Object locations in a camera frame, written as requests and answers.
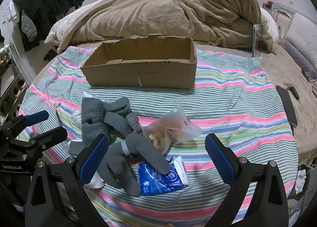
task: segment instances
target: blue gripper pad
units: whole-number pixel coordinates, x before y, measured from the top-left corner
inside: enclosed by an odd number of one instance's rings
[[[32,115],[28,115],[25,117],[23,124],[25,126],[32,126],[34,124],[46,121],[49,118],[49,113],[47,111],[41,111]]]
[[[205,148],[223,182],[233,187],[239,169],[235,154],[225,147],[215,134],[206,136]]]
[[[94,146],[94,144],[97,143],[79,168],[78,184],[80,185],[80,187],[83,187],[85,184],[88,184],[91,181],[100,162],[102,161],[108,150],[108,137],[106,135],[102,135],[102,137],[100,137],[101,135],[99,135],[89,147],[84,148],[77,156],[78,162],[81,163],[80,155],[85,154],[85,152],[87,152],[87,150],[89,150],[91,146]]]

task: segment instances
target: blue rubber pad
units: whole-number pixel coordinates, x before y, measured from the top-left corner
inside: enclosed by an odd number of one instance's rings
[[[108,147],[109,140],[108,137],[104,135],[80,167],[78,178],[78,184],[80,187],[90,183],[100,162],[104,158]]]
[[[205,148],[223,182],[233,187],[236,179],[234,167],[210,135],[205,139]]]
[[[33,115],[26,116],[23,121],[23,124],[25,126],[30,127],[34,124],[46,121],[48,118],[49,118],[49,113],[47,111],[41,111]]]

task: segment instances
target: beige bed sheet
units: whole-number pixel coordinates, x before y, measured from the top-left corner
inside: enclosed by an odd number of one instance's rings
[[[92,48],[97,47],[102,42],[104,41],[84,43],[78,46]],[[210,50],[213,52],[224,52],[243,57],[251,57],[251,51],[248,50],[198,44],[196,44],[196,48],[203,51]],[[309,165],[312,159],[317,156],[317,99],[312,93],[313,84],[305,79],[301,73],[300,67],[281,46],[277,47],[277,51],[277,55],[269,52],[262,52],[260,63],[273,85],[280,85],[281,87],[286,88],[284,83],[291,83],[296,87],[296,90],[299,93],[303,107],[300,106],[290,93],[298,121],[298,126],[294,129],[294,135],[299,155],[299,165]],[[34,80],[35,84],[38,84],[53,62],[54,60],[48,63],[37,75]]]

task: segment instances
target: gray pillow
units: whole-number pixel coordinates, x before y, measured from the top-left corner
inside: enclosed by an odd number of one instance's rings
[[[289,41],[285,41],[285,50],[290,54],[294,61],[299,65],[299,67],[305,72],[306,75],[309,75],[312,79],[317,79],[317,71],[307,60],[307,58]]]

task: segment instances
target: blue plastic packaging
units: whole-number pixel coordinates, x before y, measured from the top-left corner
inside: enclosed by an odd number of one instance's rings
[[[180,190],[189,185],[189,179],[181,156],[166,156],[171,170],[167,175],[160,174],[147,162],[138,166],[137,181],[141,195],[149,196]]]

